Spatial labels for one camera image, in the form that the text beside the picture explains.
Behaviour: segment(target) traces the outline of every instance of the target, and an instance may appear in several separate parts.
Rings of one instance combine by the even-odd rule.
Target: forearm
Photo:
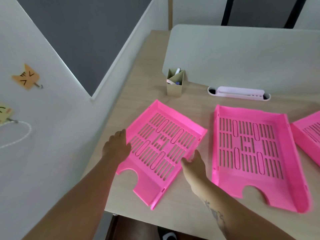
[[[193,190],[210,210],[227,240],[294,240],[283,230],[246,208],[209,180],[197,183]]]
[[[117,166],[102,158],[23,239],[92,239]]]

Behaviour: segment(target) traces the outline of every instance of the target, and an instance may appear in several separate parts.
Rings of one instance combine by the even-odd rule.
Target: wooden desk
[[[168,97],[162,65],[169,35],[167,31],[153,31],[145,40],[83,175],[99,161],[102,147],[110,135],[128,127],[155,99],[208,129],[198,149],[206,163],[209,178],[212,165],[213,111],[217,104],[286,113],[290,122],[320,110],[318,95],[272,95],[268,102],[250,101],[210,96],[207,94],[207,87],[194,83],[186,84],[180,98]],[[297,239],[319,239],[320,168],[300,148],[298,152],[314,201],[314,209],[310,213],[298,214],[270,207],[264,203],[260,192],[252,187],[243,190],[243,199],[239,201]],[[154,211],[132,191],[136,182],[137,175],[132,170],[116,175],[105,210],[201,238],[224,239],[212,215],[192,193],[182,172]]]

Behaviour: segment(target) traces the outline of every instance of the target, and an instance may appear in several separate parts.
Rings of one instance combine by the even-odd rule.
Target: pink plastic tray
[[[128,128],[131,153],[117,174],[132,169],[138,175],[134,192],[154,209],[207,130],[172,108],[154,101]]]
[[[290,126],[295,143],[320,166],[320,111]]]
[[[286,114],[217,105],[212,181],[233,197],[246,185],[267,204],[305,213],[311,196]]]

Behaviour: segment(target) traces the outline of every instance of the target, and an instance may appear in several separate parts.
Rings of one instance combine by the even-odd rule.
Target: beige pen holder
[[[180,85],[177,84],[168,84],[167,82],[167,95],[173,97],[181,97],[182,95],[182,86],[183,86],[183,78],[184,78],[184,70],[181,70],[178,74],[175,75],[177,69],[169,69],[167,79],[176,83],[179,82]]]

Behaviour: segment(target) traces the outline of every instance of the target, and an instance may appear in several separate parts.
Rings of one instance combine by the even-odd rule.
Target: hand
[[[120,164],[129,156],[131,144],[126,142],[126,130],[117,131],[114,136],[110,136],[109,141],[104,144],[102,158],[112,160]]]
[[[199,151],[194,151],[194,157],[191,162],[188,162],[186,158],[183,157],[181,159],[181,165],[186,180],[190,184],[192,191],[197,195],[199,186],[208,181],[206,165],[201,159]]]

